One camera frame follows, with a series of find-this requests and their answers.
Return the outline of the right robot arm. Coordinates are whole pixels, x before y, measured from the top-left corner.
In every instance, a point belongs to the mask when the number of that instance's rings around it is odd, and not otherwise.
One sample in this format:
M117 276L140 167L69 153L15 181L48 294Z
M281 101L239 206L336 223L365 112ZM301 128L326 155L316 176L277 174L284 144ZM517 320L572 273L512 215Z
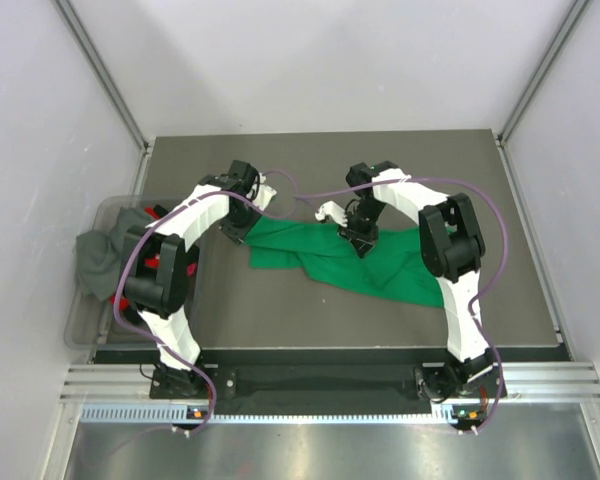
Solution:
M389 205L417 224L421 259L441 289L447 359L441 373L420 379L421 392L436 403L472 394L494 369L497 357L481 331L477 295L486 246L470 198L414 182L391 162L356 164L346 182L358 202L337 214L338 233L356 255L364 258L379 243L377 221Z

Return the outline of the green t shirt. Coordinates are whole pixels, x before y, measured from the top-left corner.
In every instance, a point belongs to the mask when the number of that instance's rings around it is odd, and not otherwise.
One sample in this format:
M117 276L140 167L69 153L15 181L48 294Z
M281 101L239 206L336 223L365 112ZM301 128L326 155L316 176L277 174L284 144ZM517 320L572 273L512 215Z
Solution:
M419 232L382 230L360 258L335 224L261 218L244 240L254 269L301 269L313 281L346 291L433 308L444 306L437 279L426 269Z

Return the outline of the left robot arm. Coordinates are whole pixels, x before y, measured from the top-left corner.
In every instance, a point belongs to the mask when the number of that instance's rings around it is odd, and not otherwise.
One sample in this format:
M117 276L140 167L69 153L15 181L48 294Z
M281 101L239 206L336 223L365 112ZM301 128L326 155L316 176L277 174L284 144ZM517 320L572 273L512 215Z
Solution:
M169 393L192 397L210 389L185 311L196 242L218 225L241 243L276 195L265 181L251 164L235 160L228 172L203 177L174 209L123 237L116 294L148 326L160 353L153 381Z

